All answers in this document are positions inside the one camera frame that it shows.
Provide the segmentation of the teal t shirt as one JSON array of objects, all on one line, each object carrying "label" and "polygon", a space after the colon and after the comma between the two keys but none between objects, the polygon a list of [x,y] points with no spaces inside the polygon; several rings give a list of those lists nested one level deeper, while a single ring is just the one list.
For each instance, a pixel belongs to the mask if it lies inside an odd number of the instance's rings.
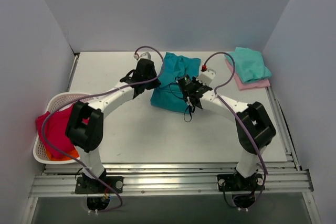
[{"label": "teal t shirt", "polygon": [[164,71],[159,77],[161,85],[155,88],[150,103],[152,106],[184,113],[187,108],[186,102],[177,84],[177,80],[188,75],[198,76],[201,60],[199,58],[188,58],[167,52],[164,57]]}]

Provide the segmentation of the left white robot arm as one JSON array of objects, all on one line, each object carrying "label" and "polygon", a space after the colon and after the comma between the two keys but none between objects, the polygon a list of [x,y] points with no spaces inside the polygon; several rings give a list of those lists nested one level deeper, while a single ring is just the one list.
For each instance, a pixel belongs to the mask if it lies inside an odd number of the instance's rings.
[{"label": "left white robot arm", "polygon": [[87,102],[77,101],[73,104],[65,135],[79,154],[83,173],[88,178],[87,186],[92,191],[100,192],[106,185],[106,170],[99,153],[105,118],[145,90],[159,85],[154,62],[142,58],[137,61],[136,68],[121,78],[111,90],[92,95]]}]

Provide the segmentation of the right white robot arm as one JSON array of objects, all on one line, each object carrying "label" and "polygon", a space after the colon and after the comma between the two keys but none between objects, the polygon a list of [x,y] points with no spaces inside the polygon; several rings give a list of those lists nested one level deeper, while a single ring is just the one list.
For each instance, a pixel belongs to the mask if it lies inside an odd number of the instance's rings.
[{"label": "right white robot arm", "polygon": [[265,107],[260,102],[244,103],[228,98],[188,75],[177,80],[183,100],[191,109],[199,108],[215,112],[223,117],[234,117],[238,141],[243,148],[241,158],[235,168],[233,182],[244,189],[252,182],[258,164],[265,168],[262,154],[276,135]]}]

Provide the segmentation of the folded mint green t shirt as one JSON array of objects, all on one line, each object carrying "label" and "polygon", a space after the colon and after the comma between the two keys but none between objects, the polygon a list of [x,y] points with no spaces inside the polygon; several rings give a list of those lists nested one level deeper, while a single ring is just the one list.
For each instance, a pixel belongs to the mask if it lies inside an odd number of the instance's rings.
[{"label": "folded mint green t shirt", "polygon": [[271,71],[266,67],[261,52],[249,48],[236,47],[228,53],[227,61],[233,66],[235,73],[242,83],[250,84],[272,77]]}]

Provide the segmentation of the folded pink t shirt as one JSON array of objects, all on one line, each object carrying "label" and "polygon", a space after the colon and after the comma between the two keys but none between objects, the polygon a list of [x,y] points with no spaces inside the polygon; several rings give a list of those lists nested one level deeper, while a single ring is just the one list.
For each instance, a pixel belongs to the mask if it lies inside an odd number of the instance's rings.
[{"label": "folded pink t shirt", "polygon": [[259,67],[259,70],[263,74],[263,78],[250,82],[250,83],[243,83],[239,75],[235,72],[233,79],[238,87],[241,90],[250,90],[250,89],[258,89],[258,88],[267,88],[270,87],[270,82],[268,80],[268,76],[270,71],[265,67]]}]

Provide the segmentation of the white plastic laundry basket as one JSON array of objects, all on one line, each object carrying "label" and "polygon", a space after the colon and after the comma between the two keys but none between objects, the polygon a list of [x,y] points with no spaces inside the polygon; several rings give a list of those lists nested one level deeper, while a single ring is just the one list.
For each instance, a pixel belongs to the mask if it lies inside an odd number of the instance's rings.
[{"label": "white plastic laundry basket", "polygon": [[[46,111],[53,112],[59,107],[65,106],[68,102],[72,100],[82,99],[87,96],[85,93],[75,93],[75,92],[64,92],[54,96],[47,104]],[[39,136],[36,136],[34,147],[33,147],[33,157],[35,160],[41,164],[45,165],[66,165],[74,163],[73,159],[65,161],[52,161],[47,156],[47,151],[44,144],[40,141]]]}]

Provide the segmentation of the crimson red t shirt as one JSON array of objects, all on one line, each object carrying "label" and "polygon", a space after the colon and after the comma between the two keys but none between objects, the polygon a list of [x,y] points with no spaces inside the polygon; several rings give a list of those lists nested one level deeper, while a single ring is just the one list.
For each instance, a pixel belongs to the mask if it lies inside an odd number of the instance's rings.
[{"label": "crimson red t shirt", "polygon": [[[45,134],[48,141],[57,147],[58,149],[62,150],[65,153],[70,152],[75,148],[68,137],[65,135],[66,126],[68,123],[68,119],[70,117],[72,105],[68,106],[66,109],[56,112],[46,123],[45,126]],[[50,114],[47,111],[45,114],[39,116],[35,120],[36,129],[38,132],[38,136],[40,141],[44,144],[46,150],[49,150],[55,157],[62,156],[63,154],[59,151],[51,148],[45,141],[42,135],[42,124],[45,118]]]}]

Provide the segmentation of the orange t shirt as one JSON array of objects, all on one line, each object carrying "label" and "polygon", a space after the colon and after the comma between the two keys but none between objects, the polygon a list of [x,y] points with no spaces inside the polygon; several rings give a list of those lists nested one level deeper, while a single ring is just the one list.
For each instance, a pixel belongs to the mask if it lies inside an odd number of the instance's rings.
[{"label": "orange t shirt", "polygon": [[[77,152],[77,150],[75,148],[73,148],[73,150],[71,150],[70,152],[67,153],[70,156],[73,156],[75,158],[79,157],[79,154]],[[47,157],[51,160],[51,161],[55,161],[55,162],[61,162],[61,161],[69,161],[71,160],[70,157],[68,156],[59,156],[59,157],[55,157],[49,150],[46,150],[46,155]]]}]

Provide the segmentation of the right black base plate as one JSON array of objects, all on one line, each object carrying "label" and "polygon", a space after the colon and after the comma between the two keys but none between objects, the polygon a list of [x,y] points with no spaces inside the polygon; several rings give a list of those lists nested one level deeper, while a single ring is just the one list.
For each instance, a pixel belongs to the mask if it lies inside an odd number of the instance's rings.
[{"label": "right black base plate", "polygon": [[239,173],[219,174],[217,183],[220,191],[260,191],[265,188],[263,175],[257,173],[247,178]]}]

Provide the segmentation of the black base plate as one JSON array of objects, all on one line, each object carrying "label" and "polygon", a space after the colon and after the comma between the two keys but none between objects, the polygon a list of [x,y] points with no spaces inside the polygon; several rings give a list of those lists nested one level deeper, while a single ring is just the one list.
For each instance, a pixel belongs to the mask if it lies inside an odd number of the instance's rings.
[{"label": "black base plate", "polygon": [[257,173],[247,178],[239,173],[219,174],[217,183],[220,191],[260,191],[265,188],[263,175]]},{"label": "black base plate", "polygon": [[[122,176],[108,176],[102,180],[109,185],[118,194],[123,192],[123,177]],[[112,193],[105,185],[86,176],[77,178],[75,194],[104,194]]]}]

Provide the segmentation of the aluminium rail frame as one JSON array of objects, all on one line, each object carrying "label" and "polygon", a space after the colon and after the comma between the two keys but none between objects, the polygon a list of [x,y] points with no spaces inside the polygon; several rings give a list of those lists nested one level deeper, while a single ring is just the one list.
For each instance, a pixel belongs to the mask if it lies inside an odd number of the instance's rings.
[{"label": "aluminium rail frame", "polygon": [[[81,52],[75,58],[69,91],[99,93],[113,88],[136,65],[132,52]],[[269,175],[264,193],[302,193],[313,189],[309,173],[300,169],[283,116],[271,88],[239,91],[235,82],[218,92],[234,100],[265,106],[277,136],[263,154]],[[197,110],[183,115],[154,108],[151,92],[119,107],[105,121],[100,146],[109,176],[124,177],[122,196],[216,194],[217,175],[233,172],[240,156],[234,122]],[[76,163],[47,164],[36,176],[31,195],[75,195]]]}]

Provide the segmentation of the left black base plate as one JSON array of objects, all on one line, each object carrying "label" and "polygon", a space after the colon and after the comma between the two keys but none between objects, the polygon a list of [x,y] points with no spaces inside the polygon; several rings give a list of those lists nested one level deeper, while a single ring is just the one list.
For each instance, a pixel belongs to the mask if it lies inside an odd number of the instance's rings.
[{"label": "left black base plate", "polygon": [[[123,177],[122,176],[108,176],[102,180],[109,185],[118,194],[123,192]],[[112,193],[105,185],[86,176],[77,178],[75,194],[104,194]]]}]

